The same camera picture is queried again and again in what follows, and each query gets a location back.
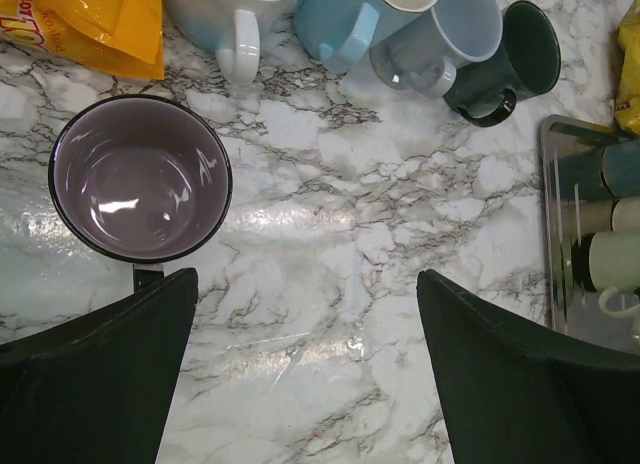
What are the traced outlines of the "grey blue mug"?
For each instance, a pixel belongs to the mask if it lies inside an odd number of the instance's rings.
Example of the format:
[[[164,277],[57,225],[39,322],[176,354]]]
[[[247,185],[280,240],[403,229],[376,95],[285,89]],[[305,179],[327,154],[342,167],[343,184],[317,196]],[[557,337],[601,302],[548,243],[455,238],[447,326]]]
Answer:
[[[373,46],[369,58],[388,87],[440,98],[452,88],[460,68],[496,53],[502,32],[497,0],[438,0]]]

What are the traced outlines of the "light blue white mug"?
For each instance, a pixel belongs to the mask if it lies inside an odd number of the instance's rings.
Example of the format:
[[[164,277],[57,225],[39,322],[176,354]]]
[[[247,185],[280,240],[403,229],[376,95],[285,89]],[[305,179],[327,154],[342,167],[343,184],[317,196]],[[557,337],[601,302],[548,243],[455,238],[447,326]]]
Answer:
[[[342,74],[437,0],[297,0],[294,31],[329,72]]]

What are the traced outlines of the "silver metal tray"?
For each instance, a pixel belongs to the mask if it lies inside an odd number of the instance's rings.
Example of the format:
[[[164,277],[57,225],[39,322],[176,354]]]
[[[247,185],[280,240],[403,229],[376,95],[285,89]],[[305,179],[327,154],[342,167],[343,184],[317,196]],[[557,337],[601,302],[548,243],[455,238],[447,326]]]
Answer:
[[[572,154],[586,153],[594,147],[606,147],[638,140],[613,128],[586,121],[552,115],[540,128],[541,163],[547,230],[547,269],[550,279],[551,327],[570,337],[592,344],[636,354],[639,351],[639,315],[615,319],[598,307],[599,294],[578,286],[572,274],[571,246],[583,235],[564,230],[563,209],[581,200],[560,196],[558,160]],[[610,310],[639,305],[639,296],[616,295],[608,302]]]

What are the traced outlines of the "orange snack bag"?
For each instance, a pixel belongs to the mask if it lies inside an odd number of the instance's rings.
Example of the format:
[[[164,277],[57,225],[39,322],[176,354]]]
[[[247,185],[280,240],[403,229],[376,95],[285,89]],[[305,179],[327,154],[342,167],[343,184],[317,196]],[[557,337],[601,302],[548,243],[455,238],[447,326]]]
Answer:
[[[164,78],[162,0],[1,0],[1,38],[127,78]]]

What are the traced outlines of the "dark green patterned mug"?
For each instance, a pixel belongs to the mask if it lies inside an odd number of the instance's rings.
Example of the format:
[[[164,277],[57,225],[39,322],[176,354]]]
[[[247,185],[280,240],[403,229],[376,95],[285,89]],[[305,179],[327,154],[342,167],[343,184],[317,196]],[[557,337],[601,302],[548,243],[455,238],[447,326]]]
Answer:
[[[458,70],[444,96],[452,110],[482,128],[504,122],[519,102],[550,92],[561,69],[556,32],[537,5],[516,1],[502,17],[503,33],[496,53]]]

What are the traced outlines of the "yellow Lays chips bag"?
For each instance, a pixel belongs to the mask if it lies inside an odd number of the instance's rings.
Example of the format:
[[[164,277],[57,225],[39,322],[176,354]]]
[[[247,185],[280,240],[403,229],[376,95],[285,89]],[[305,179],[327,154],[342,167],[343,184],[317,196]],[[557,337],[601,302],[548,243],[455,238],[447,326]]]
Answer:
[[[618,26],[617,42],[624,54],[614,115],[620,128],[640,133],[640,38],[639,0],[634,0]]]

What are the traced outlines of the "cream mug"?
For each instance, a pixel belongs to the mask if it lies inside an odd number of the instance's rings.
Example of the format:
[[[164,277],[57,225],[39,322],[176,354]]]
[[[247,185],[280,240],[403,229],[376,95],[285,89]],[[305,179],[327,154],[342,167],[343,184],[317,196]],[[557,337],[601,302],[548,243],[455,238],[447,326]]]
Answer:
[[[564,230],[572,235],[638,232],[639,198],[571,203],[563,209],[562,223]]]

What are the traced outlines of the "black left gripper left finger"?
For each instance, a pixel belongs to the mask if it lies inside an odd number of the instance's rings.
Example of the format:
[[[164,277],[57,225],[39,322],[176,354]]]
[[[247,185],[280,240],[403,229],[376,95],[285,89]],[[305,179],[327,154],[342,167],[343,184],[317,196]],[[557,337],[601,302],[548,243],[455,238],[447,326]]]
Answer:
[[[153,463],[194,320],[198,274],[1,346],[4,463]]]

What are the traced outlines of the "light green mug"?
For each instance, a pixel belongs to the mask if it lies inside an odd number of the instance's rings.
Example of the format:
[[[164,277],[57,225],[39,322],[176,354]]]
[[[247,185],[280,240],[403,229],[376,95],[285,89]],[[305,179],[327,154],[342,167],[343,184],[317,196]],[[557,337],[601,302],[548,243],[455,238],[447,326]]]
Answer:
[[[610,310],[616,295],[639,296],[639,233],[603,231],[575,240],[571,246],[575,283],[587,292],[599,294],[598,307],[615,319],[636,317],[639,305]]]

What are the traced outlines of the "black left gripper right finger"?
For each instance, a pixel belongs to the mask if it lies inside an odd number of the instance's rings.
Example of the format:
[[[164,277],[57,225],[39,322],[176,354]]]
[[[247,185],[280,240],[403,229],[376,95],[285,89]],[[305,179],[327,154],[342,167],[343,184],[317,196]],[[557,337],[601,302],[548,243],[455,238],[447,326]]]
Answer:
[[[636,463],[639,358],[489,303],[434,270],[417,300],[457,463]]]

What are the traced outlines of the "purple mug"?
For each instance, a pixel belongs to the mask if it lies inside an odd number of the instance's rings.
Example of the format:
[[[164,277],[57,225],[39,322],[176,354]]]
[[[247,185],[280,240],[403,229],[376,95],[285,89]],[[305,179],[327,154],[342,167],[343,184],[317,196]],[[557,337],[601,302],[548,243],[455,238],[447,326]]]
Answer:
[[[65,125],[51,150],[48,188],[66,227],[94,251],[131,264],[140,290],[221,228],[233,176],[203,118],[167,98],[126,94]]]

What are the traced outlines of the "dark grey mug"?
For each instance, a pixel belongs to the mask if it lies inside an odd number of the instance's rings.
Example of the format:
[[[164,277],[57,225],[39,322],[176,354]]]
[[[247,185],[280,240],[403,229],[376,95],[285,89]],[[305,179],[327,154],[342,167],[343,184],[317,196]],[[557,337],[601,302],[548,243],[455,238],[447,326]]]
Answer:
[[[564,200],[595,202],[639,196],[639,140],[606,147],[558,160],[559,190]]]

